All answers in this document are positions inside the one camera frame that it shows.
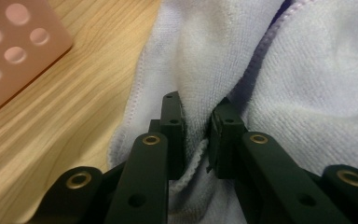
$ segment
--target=wooden table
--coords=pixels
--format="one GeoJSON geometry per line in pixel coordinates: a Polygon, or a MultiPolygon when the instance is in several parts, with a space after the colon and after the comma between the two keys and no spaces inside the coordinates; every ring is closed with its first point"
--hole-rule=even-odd
{"type": "Polygon", "coordinates": [[[63,172],[107,170],[159,0],[48,0],[72,49],[0,109],[0,223],[22,223],[63,172]]]}

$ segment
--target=terry cloth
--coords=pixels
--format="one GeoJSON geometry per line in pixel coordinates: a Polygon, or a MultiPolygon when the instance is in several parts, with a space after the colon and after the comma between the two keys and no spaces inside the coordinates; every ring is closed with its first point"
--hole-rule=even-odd
{"type": "Polygon", "coordinates": [[[170,183],[170,223],[244,223],[229,181],[206,174],[202,140],[213,108],[233,89],[282,0],[163,0],[140,56],[111,167],[159,119],[163,95],[179,91],[186,113],[186,172],[170,183]]]}
{"type": "MultiPolygon", "coordinates": [[[[189,165],[170,184],[170,223],[244,223],[232,183],[205,173],[202,139],[281,3],[162,2],[109,162],[127,158],[135,137],[159,118],[162,96],[179,90],[189,165]]],[[[229,96],[251,131],[273,136],[301,167],[316,174],[329,164],[358,167],[358,0],[296,1],[229,96]]]]}
{"type": "Polygon", "coordinates": [[[358,0],[297,1],[268,30],[231,99],[250,130],[276,138],[301,167],[358,168],[358,0]]]}

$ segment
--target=fabric fold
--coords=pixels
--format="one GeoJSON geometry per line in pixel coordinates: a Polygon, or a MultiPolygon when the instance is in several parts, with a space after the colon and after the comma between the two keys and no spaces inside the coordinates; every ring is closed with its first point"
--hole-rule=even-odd
{"type": "MultiPolygon", "coordinates": [[[[241,78],[281,3],[162,1],[137,65],[124,119],[112,138],[109,165],[127,159],[133,140],[147,132],[151,119],[159,118],[162,96],[171,91],[179,91],[185,110],[186,159],[197,161],[192,158],[213,108],[241,78]]],[[[232,185],[206,174],[207,163],[202,157],[188,183],[170,196],[171,223],[244,222],[232,185]]]]}

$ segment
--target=black plastic part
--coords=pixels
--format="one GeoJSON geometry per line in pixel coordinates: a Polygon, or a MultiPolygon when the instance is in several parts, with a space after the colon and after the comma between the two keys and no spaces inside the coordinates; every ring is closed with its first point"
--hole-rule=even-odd
{"type": "Polygon", "coordinates": [[[161,129],[159,128],[159,119],[151,119],[149,125],[149,133],[160,133],[161,129]]]}
{"type": "Polygon", "coordinates": [[[167,223],[167,138],[145,133],[134,142],[105,224],[167,223]]]}
{"type": "Polygon", "coordinates": [[[45,194],[28,223],[86,223],[102,181],[103,174],[93,167],[76,167],[65,172],[45,194]]]}
{"type": "Polygon", "coordinates": [[[241,140],[245,126],[227,98],[214,109],[211,123],[209,163],[217,178],[233,179],[234,146],[241,140]]]}
{"type": "Polygon", "coordinates": [[[248,223],[350,223],[271,136],[245,133],[238,154],[236,173],[241,186],[236,191],[248,223]],[[249,197],[238,192],[246,188],[257,189],[261,196],[262,203],[252,203],[251,210],[246,207],[249,197]]]}
{"type": "Polygon", "coordinates": [[[169,139],[169,179],[177,180],[185,170],[184,142],[186,129],[182,105],[177,91],[166,94],[162,99],[159,124],[161,133],[169,139]]]}
{"type": "Polygon", "coordinates": [[[358,169],[348,165],[328,166],[320,186],[353,223],[358,223],[358,169]]]}

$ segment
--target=wooden surface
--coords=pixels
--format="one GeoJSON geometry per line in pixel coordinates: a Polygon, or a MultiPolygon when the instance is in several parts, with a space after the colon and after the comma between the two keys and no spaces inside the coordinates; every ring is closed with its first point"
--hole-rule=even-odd
{"type": "Polygon", "coordinates": [[[158,0],[49,0],[73,48],[0,109],[0,223],[22,223],[66,170],[106,171],[158,0]]]}

